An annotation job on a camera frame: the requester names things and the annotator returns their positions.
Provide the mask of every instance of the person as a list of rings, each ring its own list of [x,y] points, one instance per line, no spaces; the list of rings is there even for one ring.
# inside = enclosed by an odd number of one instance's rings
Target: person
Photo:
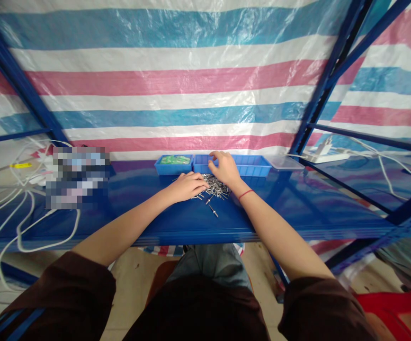
[[[291,280],[278,330],[294,340],[376,340],[356,299],[302,237],[240,178],[229,153],[211,172],[240,200],[260,239]],[[100,340],[116,284],[107,267],[150,222],[209,185],[199,173],[108,223],[49,266],[0,317],[0,340]],[[192,245],[124,340],[269,340],[262,311],[232,244]]]

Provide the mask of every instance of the white power strip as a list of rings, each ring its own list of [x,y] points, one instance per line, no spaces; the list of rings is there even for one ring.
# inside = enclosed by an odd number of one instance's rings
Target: white power strip
[[[308,152],[304,151],[302,156],[305,160],[312,162],[312,163],[324,163],[330,161],[339,161],[339,160],[346,160],[349,159],[349,154],[337,153],[334,151],[330,151],[328,154],[325,155],[316,155],[316,152]]]

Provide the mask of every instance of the hand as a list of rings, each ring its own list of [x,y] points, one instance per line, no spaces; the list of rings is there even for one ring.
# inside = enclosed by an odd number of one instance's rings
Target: hand
[[[239,171],[231,154],[214,151],[209,155],[213,155],[214,161],[218,159],[218,167],[216,167],[211,160],[209,161],[209,168],[218,180],[229,187],[241,181]]]
[[[180,174],[179,178],[163,189],[162,192],[172,204],[175,204],[191,199],[207,188],[210,188],[210,186],[204,181],[200,173],[190,172]]]

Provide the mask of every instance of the red string bracelet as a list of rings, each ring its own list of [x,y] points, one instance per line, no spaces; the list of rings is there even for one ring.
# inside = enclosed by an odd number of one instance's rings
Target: red string bracelet
[[[254,192],[254,190],[250,189],[249,191],[246,191],[245,193],[243,193],[243,194],[239,197],[239,201],[240,201],[240,198],[241,198],[241,197],[243,197],[245,194],[250,193],[250,192]]]

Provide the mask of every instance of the brown shirt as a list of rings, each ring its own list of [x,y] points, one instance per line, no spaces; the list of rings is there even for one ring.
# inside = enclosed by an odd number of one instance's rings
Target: brown shirt
[[[106,267],[67,252],[4,310],[0,340],[20,335],[20,340],[98,341],[115,291]],[[376,340],[358,302],[334,279],[292,281],[278,330],[289,341]],[[166,284],[124,340],[178,338],[269,340],[252,292],[222,287],[203,276]]]

